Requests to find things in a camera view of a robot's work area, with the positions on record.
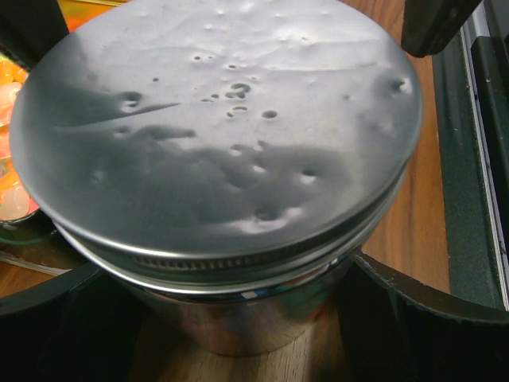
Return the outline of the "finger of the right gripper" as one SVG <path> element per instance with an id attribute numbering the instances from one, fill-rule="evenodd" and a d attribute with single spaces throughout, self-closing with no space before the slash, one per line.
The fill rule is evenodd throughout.
<path id="1" fill-rule="evenodd" d="M 56 0 L 1 0 L 1 54 L 27 71 L 68 35 Z"/>
<path id="2" fill-rule="evenodd" d="M 400 45 L 412 57 L 440 53 L 481 0 L 405 0 Z"/>

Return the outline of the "clear glass jar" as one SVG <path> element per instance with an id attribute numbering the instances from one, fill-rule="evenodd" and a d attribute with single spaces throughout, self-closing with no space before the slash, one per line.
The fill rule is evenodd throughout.
<path id="1" fill-rule="evenodd" d="M 289 283 L 210 301 L 131 290 L 204 349 L 228 356 L 258 355 L 289 344 L 313 326 L 352 260 L 353 255 L 341 256 Z"/>

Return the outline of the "silver jar lid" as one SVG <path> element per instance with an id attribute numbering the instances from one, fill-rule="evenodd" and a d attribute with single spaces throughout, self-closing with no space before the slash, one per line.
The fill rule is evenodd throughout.
<path id="1" fill-rule="evenodd" d="M 29 74 L 10 149 L 88 259 L 144 287 L 235 293 L 358 247 L 418 142 L 409 57 L 338 1 L 132 1 Z"/>

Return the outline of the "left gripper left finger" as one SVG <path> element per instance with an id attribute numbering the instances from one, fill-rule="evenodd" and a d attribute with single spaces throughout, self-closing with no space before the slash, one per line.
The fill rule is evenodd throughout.
<path id="1" fill-rule="evenodd" d="M 145 308 L 92 263 L 1 300 L 3 381 L 125 381 Z"/>

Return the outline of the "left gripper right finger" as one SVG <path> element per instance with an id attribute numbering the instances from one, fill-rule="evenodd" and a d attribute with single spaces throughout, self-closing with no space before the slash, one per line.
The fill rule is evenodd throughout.
<path id="1" fill-rule="evenodd" d="M 362 252 L 333 295 L 357 381 L 506 381 L 508 313 L 446 294 Z"/>

